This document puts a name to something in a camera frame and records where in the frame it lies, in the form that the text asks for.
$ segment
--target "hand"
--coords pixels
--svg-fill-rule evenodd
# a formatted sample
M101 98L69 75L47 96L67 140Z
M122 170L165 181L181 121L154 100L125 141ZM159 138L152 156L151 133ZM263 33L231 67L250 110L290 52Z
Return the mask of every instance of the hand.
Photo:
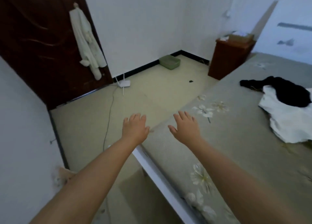
M140 113L132 114L130 119L124 119L122 127L122 139L138 146L143 143L149 134L149 126L145 127L146 115L141 117Z
M188 112L174 114L174 119L177 122L177 128L168 125L170 132L181 143L190 146L196 140L201 139L199 126L195 117L191 117Z

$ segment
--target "white headboard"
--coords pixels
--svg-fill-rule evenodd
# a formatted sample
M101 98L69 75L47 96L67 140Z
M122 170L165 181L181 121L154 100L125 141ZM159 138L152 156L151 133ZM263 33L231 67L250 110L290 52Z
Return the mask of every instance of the white headboard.
M312 0L280 0L253 52L312 64Z

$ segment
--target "beige floor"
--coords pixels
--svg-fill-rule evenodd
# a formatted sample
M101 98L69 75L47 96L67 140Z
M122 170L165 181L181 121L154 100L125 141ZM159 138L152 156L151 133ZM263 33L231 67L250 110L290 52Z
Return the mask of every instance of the beige floor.
M115 91L105 148L121 136L122 121L132 113L147 115L152 128L198 96L217 80L208 66L185 56L170 71L156 65L131 76L131 87ZM115 87L108 86L52 111L69 166L79 171L103 150L109 108ZM145 178L131 155L108 195L112 224L180 223L157 187Z

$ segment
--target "gray bed sheet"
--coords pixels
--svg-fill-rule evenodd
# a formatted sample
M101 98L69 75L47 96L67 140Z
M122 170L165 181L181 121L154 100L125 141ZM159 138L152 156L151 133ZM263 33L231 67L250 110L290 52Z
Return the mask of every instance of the gray bed sheet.
M312 88L312 65L258 53L213 88L204 91L205 100L195 98L181 110L197 118L202 136L213 147L271 187L312 222L312 149L301 143L285 144L279 140L271 131L269 115L258 107L262 93L239 85L243 79L263 80L271 75ZM213 111L211 123L193 109L201 104L211 108L214 102L223 102L229 110ZM196 183L194 175L203 171L196 173L197 158L174 139L167 128L170 124L176 126L173 117L150 133L143 143L147 154L181 197L188 193L196 196L198 191L201 192L204 203L193 203L198 215L205 214L203 207L209 206L214 210L210 216L215 223L239 223L213 184L212 192L206 193L201 184Z

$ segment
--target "carved door panel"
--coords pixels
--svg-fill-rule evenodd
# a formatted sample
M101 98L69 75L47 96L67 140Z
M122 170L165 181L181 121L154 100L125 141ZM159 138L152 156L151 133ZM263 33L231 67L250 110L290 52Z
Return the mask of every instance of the carved door panel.
M103 77L96 81L79 63L69 17L74 2L98 41L85 0L0 0L0 55L48 109L112 83L108 67L100 69Z

